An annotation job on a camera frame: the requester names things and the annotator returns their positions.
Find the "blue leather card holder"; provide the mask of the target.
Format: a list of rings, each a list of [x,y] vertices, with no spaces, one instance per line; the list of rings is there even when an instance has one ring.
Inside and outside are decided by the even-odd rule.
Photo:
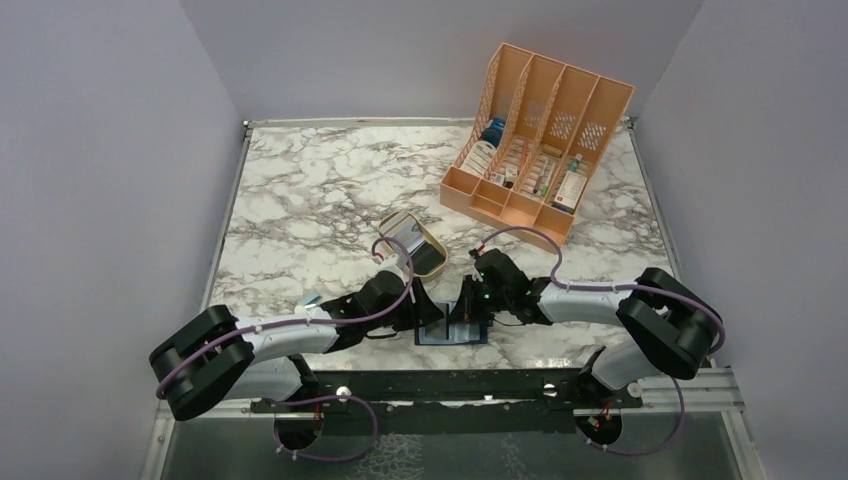
[[[436,302],[441,317],[415,331],[416,346],[460,346],[484,345],[488,343],[488,325],[472,323],[451,323],[448,315],[454,309],[455,302]]]

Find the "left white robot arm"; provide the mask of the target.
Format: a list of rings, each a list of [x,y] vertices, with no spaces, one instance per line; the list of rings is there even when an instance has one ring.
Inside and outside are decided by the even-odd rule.
[[[151,352],[156,396],[180,421],[234,399],[269,398],[302,410],[315,386],[301,355],[345,350],[379,329],[429,326],[453,307],[432,300],[420,279],[407,281],[392,270],[379,271],[356,292],[283,316],[237,317],[214,305]]]

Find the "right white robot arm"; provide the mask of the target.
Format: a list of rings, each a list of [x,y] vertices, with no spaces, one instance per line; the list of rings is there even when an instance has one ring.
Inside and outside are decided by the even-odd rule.
[[[474,259],[476,272],[463,279],[452,322],[488,323],[508,312],[524,325],[583,322],[627,331],[628,339],[596,350],[577,376],[572,391],[592,407],[644,377],[694,378],[725,339],[718,313],[660,268],[629,284],[604,285],[530,278],[498,249]]]

